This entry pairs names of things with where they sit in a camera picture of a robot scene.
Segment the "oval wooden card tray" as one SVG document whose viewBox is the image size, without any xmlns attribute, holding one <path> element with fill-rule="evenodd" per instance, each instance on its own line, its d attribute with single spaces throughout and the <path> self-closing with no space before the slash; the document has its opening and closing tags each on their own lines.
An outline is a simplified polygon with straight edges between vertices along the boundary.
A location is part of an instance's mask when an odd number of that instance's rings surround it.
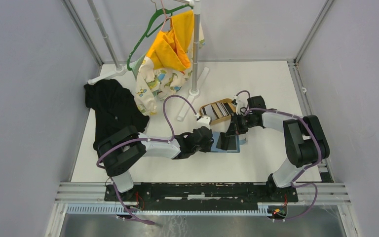
<svg viewBox="0 0 379 237">
<path fill-rule="evenodd" d="M 229 98 L 225 98 L 225 99 L 222 99 L 222 100 L 210 103 L 210 104 L 213 105 L 215 111 L 218 113 L 218 115 L 220 117 L 217 120 L 212 120 L 211 125 L 216 125 L 218 123 L 228 121 L 231 119 L 231 115 L 233 113 L 236 113 L 235 107 L 232 104 L 232 100 Z M 204 115 L 202 110 L 201 110 L 204 106 L 206 106 L 206 105 L 201 106 L 199 109 L 199 112 L 201 115 Z"/>
</svg>

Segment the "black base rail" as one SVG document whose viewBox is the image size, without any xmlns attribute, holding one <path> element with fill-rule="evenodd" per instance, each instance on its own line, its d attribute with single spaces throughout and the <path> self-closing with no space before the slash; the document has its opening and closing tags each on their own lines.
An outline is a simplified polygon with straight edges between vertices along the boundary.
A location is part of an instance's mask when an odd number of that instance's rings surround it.
<svg viewBox="0 0 379 237">
<path fill-rule="evenodd" d="M 297 202 L 297 190 L 265 183 L 138 183 L 120 195 L 144 211 L 239 211 Z"/>
</svg>

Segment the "green clothes hanger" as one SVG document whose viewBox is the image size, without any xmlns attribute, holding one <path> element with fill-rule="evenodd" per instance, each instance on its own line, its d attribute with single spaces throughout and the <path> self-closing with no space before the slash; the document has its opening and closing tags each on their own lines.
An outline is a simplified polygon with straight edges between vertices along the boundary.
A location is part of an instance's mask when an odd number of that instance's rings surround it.
<svg viewBox="0 0 379 237">
<path fill-rule="evenodd" d="M 140 44 L 143 42 L 143 40 L 145 38 L 150 37 L 152 34 L 154 34 L 157 30 L 159 30 L 161 28 L 162 24 L 156 26 L 155 28 L 152 27 L 153 24 L 155 23 L 155 21 L 157 20 L 157 18 L 160 17 L 161 15 L 164 15 L 164 13 L 166 14 L 167 17 L 172 17 L 173 13 L 177 12 L 178 10 L 184 9 L 184 8 L 193 9 L 193 6 L 191 6 L 190 4 L 184 4 L 182 6 L 178 6 L 178 7 L 175 7 L 173 9 L 165 9 L 165 10 L 159 9 L 159 10 L 155 11 L 155 13 L 150 18 L 148 26 L 147 26 L 146 30 L 144 31 L 143 35 L 139 38 L 139 40 L 135 44 L 134 48 L 132 49 L 132 51 L 129 53 L 129 55 L 127 57 L 127 61 L 126 61 L 127 70 L 129 70 L 129 71 L 132 70 L 132 68 L 130 66 L 131 58 L 132 58 L 133 54 L 136 52 L 136 50 L 138 49 L 138 47 L 140 46 Z"/>
</svg>

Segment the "black garment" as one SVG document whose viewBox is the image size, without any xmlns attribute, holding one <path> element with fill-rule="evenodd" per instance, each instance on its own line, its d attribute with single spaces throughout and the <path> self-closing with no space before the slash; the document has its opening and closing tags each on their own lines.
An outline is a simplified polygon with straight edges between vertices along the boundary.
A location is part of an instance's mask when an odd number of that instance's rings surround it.
<svg viewBox="0 0 379 237">
<path fill-rule="evenodd" d="M 125 127 L 134 126 L 138 132 L 145 131 L 150 117 L 139 111 L 131 91 L 117 80 L 104 79 L 83 87 L 85 105 L 95 111 L 95 150 L 100 142 Z"/>
</svg>

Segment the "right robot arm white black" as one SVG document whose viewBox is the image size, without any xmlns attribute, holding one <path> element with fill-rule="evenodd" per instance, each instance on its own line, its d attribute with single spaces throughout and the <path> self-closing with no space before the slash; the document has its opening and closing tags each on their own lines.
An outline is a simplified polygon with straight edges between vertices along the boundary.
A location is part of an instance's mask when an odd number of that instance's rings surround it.
<svg viewBox="0 0 379 237">
<path fill-rule="evenodd" d="M 317 116 L 300 117 L 267 109 L 261 96 L 249 97 L 244 104 L 235 95 L 232 103 L 236 112 L 231 114 L 226 137 L 246 134 L 253 127 L 274 129 L 284 135 L 287 157 L 268 177 L 265 195 L 269 200 L 279 201 L 285 196 L 285 188 L 294 187 L 305 171 L 329 157 L 330 147 Z"/>
</svg>

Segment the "dark credit card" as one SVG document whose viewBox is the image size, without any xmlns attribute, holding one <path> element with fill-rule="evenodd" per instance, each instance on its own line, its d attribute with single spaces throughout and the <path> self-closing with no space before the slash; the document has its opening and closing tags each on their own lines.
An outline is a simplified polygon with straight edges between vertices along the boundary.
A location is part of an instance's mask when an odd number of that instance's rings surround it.
<svg viewBox="0 0 379 237">
<path fill-rule="evenodd" d="M 216 148 L 226 152 L 239 152 L 238 136 L 225 137 L 225 133 L 220 132 L 217 138 Z"/>
</svg>

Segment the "blue card holder wallet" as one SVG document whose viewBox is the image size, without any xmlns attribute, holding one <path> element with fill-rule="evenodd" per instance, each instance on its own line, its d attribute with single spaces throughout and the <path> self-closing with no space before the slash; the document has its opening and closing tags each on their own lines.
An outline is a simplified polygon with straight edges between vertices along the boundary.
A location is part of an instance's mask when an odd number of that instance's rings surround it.
<svg viewBox="0 0 379 237">
<path fill-rule="evenodd" d="M 226 137 L 224 132 L 213 132 L 211 153 L 239 153 L 240 146 L 247 142 L 246 135 Z"/>
</svg>

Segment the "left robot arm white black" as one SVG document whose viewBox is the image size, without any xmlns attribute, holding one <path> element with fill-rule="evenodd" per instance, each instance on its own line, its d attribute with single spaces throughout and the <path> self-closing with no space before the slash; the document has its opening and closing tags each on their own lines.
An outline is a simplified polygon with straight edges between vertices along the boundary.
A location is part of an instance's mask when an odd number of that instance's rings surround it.
<svg viewBox="0 0 379 237">
<path fill-rule="evenodd" d="M 112 178 L 117 196 L 130 201 L 135 187 L 129 169 L 140 158 L 187 159 L 197 152 L 210 152 L 213 143 L 213 132 L 205 126 L 174 138 L 150 137 L 128 126 L 97 145 L 96 165 Z"/>
</svg>

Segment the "yellow dinosaur print jacket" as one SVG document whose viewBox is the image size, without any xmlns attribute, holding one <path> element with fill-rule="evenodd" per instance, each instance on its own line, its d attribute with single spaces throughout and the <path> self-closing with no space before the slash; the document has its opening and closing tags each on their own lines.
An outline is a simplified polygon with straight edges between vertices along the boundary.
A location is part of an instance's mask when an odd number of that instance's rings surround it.
<svg viewBox="0 0 379 237">
<path fill-rule="evenodd" d="M 157 113 L 157 101 L 177 93 L 192 78 L 194 13 L 172 16 L 170 29 L 157 33 L 137 64 L 134 100 L 145 116 Z"/>
</svg>

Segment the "white metal clothes rack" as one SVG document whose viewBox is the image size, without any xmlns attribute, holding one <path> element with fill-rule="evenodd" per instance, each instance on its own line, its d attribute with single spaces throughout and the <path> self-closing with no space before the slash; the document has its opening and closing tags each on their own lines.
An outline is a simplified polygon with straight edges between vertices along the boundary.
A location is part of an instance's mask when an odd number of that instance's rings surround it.
<svg viewBox="0 0 379 237">
<path fill-rule="evenodd" d="M 185 98 L 184 105 L 178 114 L 177 119 L 179 121 L 183 121 L 184 118 L 186 117 L 189 109 L 192 108 L 194 100 L 200 95 L 200 87 L 203 85 L 203 83 L 204 83 L 204 81 L 205 81 L 205 79 L 209 73 L 208 68 L 204 68 L 201 73 L 198 71 L 198 62 L 199 62 L 198 54 L 199 54 L 200 49 L 205 44 L 205 38 L 203 35 L 202 25 L 200 22 L 201 2 L 199 0 L 183 0 L 181 3 L 182 3 L 181 6 L 184 4 L 190 4 L 191 6 L 193 6 L 193 9 L 184 8 L 184 9 L 178 10 L 177 12 L 173 13 L 173 16 L 177 15 L 179 13 L 183 13 L 183 12 L 186 12 L 189 10 L 193 10 L 193 13 L 194 13 L 194 32 L 193 32 L 194 49 L 193 49 L 193 63 L 192 63 L 193 74 L 192 74 L 192 78 L 189 80 L 191 82 L 191 86 L 189 89 L 189 94 Z M 138 47 L 138 49 L 136 50 L 136 52 L 133 54 L 133 56 L 131 58 L 130 66 L 131 66 L 132 70 L 129 71 L 126 68 L 126 64 L 125 65 L 119 64 L 117 57 L 116 57 L 116 54 L 114 52 L 114 49 L 112 47 L 112 44 L 109 40 L 108 34 L 107 34 L 107 32 L 103 26 L 102 20 L 100 19 L 99 13 L 96 9 L 94 2 L 90 0 L 88 2 L 88 4 L 89 4 L 91 11 L 94 15 L 95 21 L 96 21 L 96 23 L 100 29 L 100 32 L 104 38 L 104 41 L 107 45 L 107 48 L 108 48 L 108 50 L 112 56 L 112 59 L 114 60 L 115 69 L 106 73 L 106 74 L 101 74 L 100 76 L 98 76 L 94 79 L 90 79 L 90 80 L 88 80 L 87 83 L 90 85 L 94 85 L 98 81 L 101 81 L 104 79 L 114 79 L 115 77 L 119 77 L 119 76 L 124 75 L 126 72 L 131 72 L 133 74 L 133 76 L 135 77 L 137 74 L 137 64 L 148 52 L 148 50 L 151 47 L 157 33 L 160 31 L 166 32 L 170 29 L 170 22 L 171 22 L 170 18 L 171 17 L 167 17 L 166 14 L 164 13 L 164 15 L 161 15 L 160 17 L 157 18 L 157 20 L 155 21 L 155 23 L 153 24 L 152 27 L 155 28 L 156 26 L 162 24 L 161 28 L 159 30 L 157 30 L 154 34 L 152 34 L 150 37 L 145 38 L 143 40 L 143 42 L 140 44 L 140 46 Z"/>
</svg>

